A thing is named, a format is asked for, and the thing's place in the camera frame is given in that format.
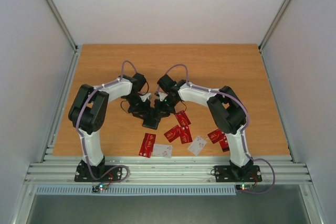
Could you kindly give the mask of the black leather card holder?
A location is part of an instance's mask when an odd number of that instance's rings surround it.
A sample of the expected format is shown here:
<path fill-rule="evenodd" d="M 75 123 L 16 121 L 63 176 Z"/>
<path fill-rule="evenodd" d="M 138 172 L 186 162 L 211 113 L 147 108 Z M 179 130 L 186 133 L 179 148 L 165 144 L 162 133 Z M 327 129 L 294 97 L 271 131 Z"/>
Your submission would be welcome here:
<path fill-rule="evenodd" d="M 160 121 L 161 121 L 161 119 L 157 117 L 155 112 L 150 111 L 143 117 L 142 126 L 145 127 L 145 128 L 157 130 Z"/>

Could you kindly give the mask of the red vip card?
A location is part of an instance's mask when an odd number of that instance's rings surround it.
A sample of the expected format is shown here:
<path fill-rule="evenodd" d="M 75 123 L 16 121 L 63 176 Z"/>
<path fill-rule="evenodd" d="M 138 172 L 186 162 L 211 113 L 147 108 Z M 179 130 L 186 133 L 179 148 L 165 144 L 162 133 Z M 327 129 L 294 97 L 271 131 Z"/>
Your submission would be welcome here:
<path fill-rule="evenodd" d="M 181 135 L 180 129 L 181 129 L 181 127 L 176 125 L 176 126 L 174 126 L 173 128 L 171 128 L 170 130 L 168 130 L 167 132 L 164 133 L 164 136 L 168 140 L 169 143 L 173 142 L 174 140 L 176 140 L 177 138 L 180 137 L 180 135 Z"/>
<path fill-rule="evenodd" d="M 188 126 L 180 127 L 180 140 L 182 144 L 191 143 L 193 141 L 190 128 Z"/>
<path fill-rule="evenodd" d="M 210 133 L 208 133 L 208 138 L 210 139 L 210 141 L 215 144 L 221 140 L 224 140 L 226 135 L 223 131 L 221 131 L 220 129 L 216 129 Z"/>
<path fill-rule="evenodd" d="M 229 145 L 228 145 L 228 140 L 227 140 L 226 136 L 222 137 L 222 138 L 219 140 L 219 144 L 220 144 L 220 146 L 221 146 L 221 149 L 222 149 L 222 148 L 227 148 L 227 147 L 229 147 Z"/>
<path fill-rule="evenodd" d="M 145 140 L 144 140 L 144 138 L 143 138 L 143 141 L 142 141 L 142 144 L 141 144 L 141 148 L 140 148 L 140 151 L 139 151 L 139 156 L 150 158 L 151 154 L 153 152 L 153 146 L 154 146 L 154 144 L 146 143 Z"/>

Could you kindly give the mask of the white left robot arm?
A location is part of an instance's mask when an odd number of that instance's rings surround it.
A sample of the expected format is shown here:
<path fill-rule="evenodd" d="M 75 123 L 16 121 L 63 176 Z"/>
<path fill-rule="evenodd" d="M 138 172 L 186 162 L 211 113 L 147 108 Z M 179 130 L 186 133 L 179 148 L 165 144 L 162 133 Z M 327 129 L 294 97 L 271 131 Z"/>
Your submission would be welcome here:
<path fill-rule="evenodd" d="M 121 168 L 105 165 L 105 156 L 100 146 L 100 129 L 103 126 L 108 104 L 122 98 L 127 101 L 128 113 L 142 119 L 143 127 L 157 129 L 159 121 L 151 107 L 151 94 L 141 94 L 148 82 L 144 75 L 119 76 L 116 80 L 100 86 L 83 84 L 70 108 L 68 118 L 79 134 L 82 160 L 76 168 L 76 182 L 106 182 L 121 178 Z"/>

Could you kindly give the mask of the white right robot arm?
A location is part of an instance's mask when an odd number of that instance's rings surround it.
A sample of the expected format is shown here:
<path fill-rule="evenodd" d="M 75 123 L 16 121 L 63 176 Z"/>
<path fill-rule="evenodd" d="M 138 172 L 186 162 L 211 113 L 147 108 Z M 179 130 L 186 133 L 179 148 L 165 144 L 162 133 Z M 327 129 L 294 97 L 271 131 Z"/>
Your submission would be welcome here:
<path fill-rule="evenodd" d="M 235 181 L 241 181 L 250 174 L 254 162 L 245 140 L 245 128 L 249 123 L 246 108 L 235 92 L 228 86 L 212 89 L 195 85 L 186 80 L 174 81 L 165 74 L 158 80 L 163 92 L 156 92 L 158 97 L 154 107 L 160 117 L 176 114 L 175 106 L 179 102 L 193 102 L 207 107 L 217 128 L 225 133 L 230 151 L 230 169 Z"/>

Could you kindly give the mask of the red card upper centre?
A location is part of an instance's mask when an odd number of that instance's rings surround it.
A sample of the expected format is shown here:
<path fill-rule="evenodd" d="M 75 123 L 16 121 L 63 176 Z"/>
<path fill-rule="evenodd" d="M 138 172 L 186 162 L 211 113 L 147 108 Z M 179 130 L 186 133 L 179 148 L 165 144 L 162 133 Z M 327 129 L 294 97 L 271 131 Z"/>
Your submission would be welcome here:
<path fill-rule="evenodd" d="M 175 117 L 178 121 L 178 123 L 180 124 L 181 127 L 186 127 L 186 126 L 189 126 L 191 124 L 187 114 L 185 113 L 185 111 L 180 111 L 180 112 L 177 112 L 175 114 Z"/>

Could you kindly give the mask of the red card under left pile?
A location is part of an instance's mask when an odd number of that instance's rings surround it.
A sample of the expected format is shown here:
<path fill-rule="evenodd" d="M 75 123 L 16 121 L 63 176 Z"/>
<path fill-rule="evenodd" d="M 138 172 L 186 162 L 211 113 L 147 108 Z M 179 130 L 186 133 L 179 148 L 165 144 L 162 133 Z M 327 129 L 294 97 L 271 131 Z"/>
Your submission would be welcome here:
<path fill-rule="evenodd" d="M 156 135 L 155 134 L 145 133 L 144 140 L 145 140 L 146 143 L 154 144 L 155 143 L 155 139 L 156 139 Z"/>

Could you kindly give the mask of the white card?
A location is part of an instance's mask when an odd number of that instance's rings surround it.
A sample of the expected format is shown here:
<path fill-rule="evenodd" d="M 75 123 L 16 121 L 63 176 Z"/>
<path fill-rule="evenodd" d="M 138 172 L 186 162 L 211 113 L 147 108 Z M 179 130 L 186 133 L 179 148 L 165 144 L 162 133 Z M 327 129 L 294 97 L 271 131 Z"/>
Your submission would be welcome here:
<path fill-rule="evenodd" d="M 152 155 L 157 157 L 171 158 L 173 152 L 172 145 L 154 144 Z"/>
<path fill-rule="evenodd" d="M 187 149 L 195 156 L 198 156 L 206 144 L 207 141 L 205 139 L 203 139 L 200 136 L 197 136 Z"/>

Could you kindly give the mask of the right small circuit board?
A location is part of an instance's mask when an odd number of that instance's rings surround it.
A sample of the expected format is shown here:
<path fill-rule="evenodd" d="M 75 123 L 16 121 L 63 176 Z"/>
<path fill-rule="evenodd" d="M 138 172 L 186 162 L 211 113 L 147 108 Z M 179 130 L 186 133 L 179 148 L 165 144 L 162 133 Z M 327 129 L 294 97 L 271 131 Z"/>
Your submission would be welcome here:
<path fill-rule="evenodd" d="M 254 187 L 255 187 L 254 184 L 240 184 L 240 185 L 236 185 L 236 190 L 246 191 L 246 190 L 252 190 Z"/>

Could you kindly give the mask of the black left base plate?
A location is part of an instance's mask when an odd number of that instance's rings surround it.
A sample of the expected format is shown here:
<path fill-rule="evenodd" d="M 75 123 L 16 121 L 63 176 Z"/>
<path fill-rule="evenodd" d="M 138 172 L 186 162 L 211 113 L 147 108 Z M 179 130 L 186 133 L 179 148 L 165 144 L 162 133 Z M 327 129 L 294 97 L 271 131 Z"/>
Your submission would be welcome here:
<path fill-rule="evenodd" d="M 89 168 L 86 164 L 84 166 L 77 166 L 74 181 L 75 182 L 93 182 L 93 183 L 100 183 L 100 182 L 116 182 L 121 179 L 122 176 L 122 167 L 112 166 L 112 165 L 105 165 L 104 167 L 93 168 L 92 172 L 94 179 L 90 172 Z"/>

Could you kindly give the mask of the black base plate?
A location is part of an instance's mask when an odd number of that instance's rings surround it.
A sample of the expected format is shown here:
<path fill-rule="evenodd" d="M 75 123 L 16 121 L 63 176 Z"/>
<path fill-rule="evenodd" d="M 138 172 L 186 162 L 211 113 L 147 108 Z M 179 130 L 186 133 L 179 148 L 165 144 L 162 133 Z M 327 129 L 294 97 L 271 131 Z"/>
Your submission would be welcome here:
<path fill-rule="evenodd" d="M 214 166 L 214 176 L 218 183 L 262 182 L 261 171 L 257 165 L 245 171 L 233 168 L 231 165 L 217 165 Z"/>
<path fill-rule="evenodd" d="M 74 181 L 75 182 L 93 182 L 93 183 L 100 183 L 100 182 L 116 182 L 121 179 L 122 176 L 122 167 L 112 166 L 112 165 L 105 165 L 104 167 L 93 168 L 92 172 L 94 179 L 90 172 L 89 168 L 86 164 L 84 166 L 77 166 Z"/>

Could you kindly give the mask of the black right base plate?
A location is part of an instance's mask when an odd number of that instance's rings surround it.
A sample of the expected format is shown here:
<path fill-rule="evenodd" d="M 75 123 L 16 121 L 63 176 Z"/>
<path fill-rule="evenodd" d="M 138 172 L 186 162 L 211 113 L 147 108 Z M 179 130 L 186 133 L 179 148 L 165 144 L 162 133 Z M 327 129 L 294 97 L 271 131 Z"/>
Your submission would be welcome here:
<path fill-rule="evenodd" d="M 218 183 L 262 182 L 261 171 L 257 165 L 245 171 L 233 168 L 231 165 L 217 165 L 214 166 L 214 176 Z"/>

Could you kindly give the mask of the aluminium rail base front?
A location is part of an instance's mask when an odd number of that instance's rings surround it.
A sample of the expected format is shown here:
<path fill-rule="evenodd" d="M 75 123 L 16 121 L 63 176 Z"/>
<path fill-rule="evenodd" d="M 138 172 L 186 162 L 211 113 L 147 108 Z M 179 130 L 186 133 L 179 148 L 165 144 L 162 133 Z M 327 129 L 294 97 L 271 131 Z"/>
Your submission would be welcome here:
<path fill-rule="evenodd" d="M 130 176 L 124 184 L 214 184 L 211 170 L 216 165 L 227 165 L 228 156 L 175 156 L 171 158 L 141 156 L 106 157 L 108 165 L 125 165 Z M 76 156 L 47 155 L 41 163 L 31 163 L 25 176 L 25 183 L 72 184 L 79 158 Z M 275 173 L 277 185 L 312 184 L 306 164 L 294 163 L 290 156 L 264 156 L 260 167 L 262 185 L 270 185 Z"/>

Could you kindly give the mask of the left aluminium frame post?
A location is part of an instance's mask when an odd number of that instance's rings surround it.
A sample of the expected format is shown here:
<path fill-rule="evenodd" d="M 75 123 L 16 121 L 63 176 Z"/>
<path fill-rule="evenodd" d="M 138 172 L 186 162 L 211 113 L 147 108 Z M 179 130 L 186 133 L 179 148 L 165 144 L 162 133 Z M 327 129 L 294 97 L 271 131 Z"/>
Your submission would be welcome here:
<path fill-rule="evenodd" d="M 77 51 L 78 46 L 76 45 L 72 35 L 70 34 L 70 31 L 67 27 L 67 25 L 65 24 L 60 12 L 58 11 L 58 8 L 56 7 L 55 3 L 53 0 L 45 0 L 48 8 L 50 9 L 52 15 L 54 16 L 56 22 L 58 23 L 60 29 L 62 30 L 65 38 L 68 41 L 68 44 L 70 45 L 70 47 L 72 48 L 72 50 L 74 52 Z"/>

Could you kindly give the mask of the aluminium frame post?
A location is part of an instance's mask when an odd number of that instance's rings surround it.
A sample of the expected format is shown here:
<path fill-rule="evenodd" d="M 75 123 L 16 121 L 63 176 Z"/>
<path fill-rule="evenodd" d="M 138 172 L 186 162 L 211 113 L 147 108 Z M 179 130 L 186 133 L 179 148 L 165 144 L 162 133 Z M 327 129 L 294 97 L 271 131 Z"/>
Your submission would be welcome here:
<path fill-rule="evenodd" d="M 77 51 L 78 46 L 76 45 L 72 35 L 70 34 L 70 31 L 67 27 L 67 25 L 65 24 L 60 12 L 58 11 L 58 8 L 56 7 L 55 3 L 53 0 L 45 0 L 48 8 L 50 9 L 52 15 L 54 16 L 56 22 L 58 23 L 60 29 L 62 30 L 65 38 L 68 41 L 68 44 L 70 45 L 70 47 L 72 48 L 72 50 L 74 52 Z"/>
<path fill-rule="evenodd" d="M 277 28 L 278 24 L 280 23 L 281 19 L 283 18 L 284 14 L 287 11 L 291 2 L 292 2 L 292 0 L 283 0 L 281 2 L 280 7 L 279 7 L 278 11 L 276 12 L 276 15 L 274 16 L 274 18 L 273 18 L 270 26 L 268 27 L 263 39 L 261 40 L 261 43 L 258 46 L 258 49 L 259 49 L 260 53 L 262 53 L 263 49 L 267 45 L 271 36 L 275 32 L 275 29 Z"/>

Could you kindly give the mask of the right aluminium frame post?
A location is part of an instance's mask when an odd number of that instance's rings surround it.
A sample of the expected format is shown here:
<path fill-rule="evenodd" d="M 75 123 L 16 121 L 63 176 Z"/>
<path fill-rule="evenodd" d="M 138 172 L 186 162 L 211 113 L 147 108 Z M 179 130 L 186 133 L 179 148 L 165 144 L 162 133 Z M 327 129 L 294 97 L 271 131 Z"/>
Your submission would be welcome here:
<path fill-rule="evenodd" d="M 278 11 L 276 12 L 276 15 L 274 16 L 274 18 L 273 18 L 270 26 L 268 27 L 263 39 L 261 40 L 261 43 L 258 46 L 258 49 L 259 49 L 260 53 L 262 53 L 263 49 L 267 45 L 271 36 L 275 32 L 275 29 L 277 28 L 278 24 L 280 23 L 281 19 L 283 18 L 284 14 L 287 11 L 291 2 L 292 2 L 292 0 L 283 0 L 281 2 L 280 7 L 279 7 Z"/>

